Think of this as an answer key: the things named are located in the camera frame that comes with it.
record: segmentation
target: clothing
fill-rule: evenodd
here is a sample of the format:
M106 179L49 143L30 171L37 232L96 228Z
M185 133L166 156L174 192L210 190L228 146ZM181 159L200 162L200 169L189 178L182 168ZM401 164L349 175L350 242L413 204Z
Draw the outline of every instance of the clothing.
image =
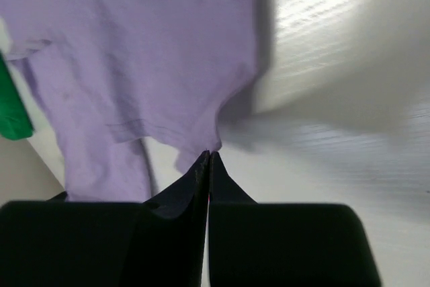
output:
M27 40L46 44L29 56L26 73L49 83L60 98L56 104L67 103L67 112L43 104L52 118L73 114L70 124L77 123L73 118L88 120L87 146L93 142L89 133L103 136L103 146L152 136L180 150L177 166L186 171L202 151L221 147L218 111L257 73L253 3L0 0L0 14L19 53ZM32 62L36 56L44 69ZM32 91L46 100L38 87ZM65 127L55 126L68 142L63 153L78 155L80 147L69 146L73 137Z
M19 93L0 53L0 135L18 140L33 135L33 127L28 118Z

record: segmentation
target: green object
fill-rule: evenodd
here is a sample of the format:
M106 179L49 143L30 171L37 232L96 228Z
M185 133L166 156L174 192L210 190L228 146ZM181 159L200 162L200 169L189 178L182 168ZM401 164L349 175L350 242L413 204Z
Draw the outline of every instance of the green object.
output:
M18 140L33 135L33 126L0 53L0 134Z

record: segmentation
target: wrinkled fabric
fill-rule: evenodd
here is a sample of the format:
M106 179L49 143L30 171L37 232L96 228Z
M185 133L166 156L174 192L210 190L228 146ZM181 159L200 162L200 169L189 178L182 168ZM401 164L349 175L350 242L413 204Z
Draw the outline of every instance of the wrinkled fabric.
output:
M58 101L48 102L50 92L30 82L60 139L68 171L84 164L95 168L90 166L95 161L111 181L110 189L118 184L128 191L132 186L110 173L120 163L106 166L112 156L102 149L121 147L129 155L127 145L152 136L179 149L177 167L186 171L202 151L221 147L218 112L257 72L253 3L0 0L0 14L14 41L14 57L29 52L26 44L39 46L25 59L26 78L49 84L47 91L56 93ZM64 121L52 121L66 114L73 131ZM102 149L94 138L103 142ZM146 172L146 165L139 167ZM67 187L77 195L96 197L107 187L97 171L90 181L96 186L68 171ZM102 198L109 200L109 193Z

